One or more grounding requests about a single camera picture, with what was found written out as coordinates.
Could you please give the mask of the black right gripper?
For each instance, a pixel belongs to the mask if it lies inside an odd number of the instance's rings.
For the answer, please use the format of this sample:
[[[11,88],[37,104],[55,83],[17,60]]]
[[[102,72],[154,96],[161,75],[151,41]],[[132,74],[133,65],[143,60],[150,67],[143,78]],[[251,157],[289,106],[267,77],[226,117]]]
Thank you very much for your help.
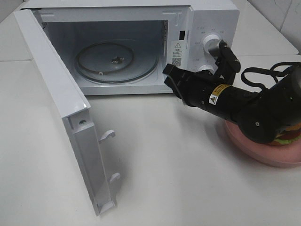
[[[220,85],[220,81],[212,81],[213,75],[208,70],[191,72],[167,64],[163,74],[167,76],[164,83],[187,106],[205,111],[214,110],[214,105],[209,103],[209,99],[214,88]]]

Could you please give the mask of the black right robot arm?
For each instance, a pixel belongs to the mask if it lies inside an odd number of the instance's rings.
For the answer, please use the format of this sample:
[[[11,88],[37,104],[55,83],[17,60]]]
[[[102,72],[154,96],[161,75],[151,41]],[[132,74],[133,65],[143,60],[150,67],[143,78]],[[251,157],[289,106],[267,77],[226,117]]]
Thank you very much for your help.
[[[167,64],[165,84],[187,106],[203,109],[238,125],[256,143],[270,143],[278,134],[301,122],[301,64],[280,62],[269,70],[249,67],[241,74],[246,85],[258,87],[251,92],[233,86],[240,66],[219,65],[214,74],[208,70],[191,72]]]

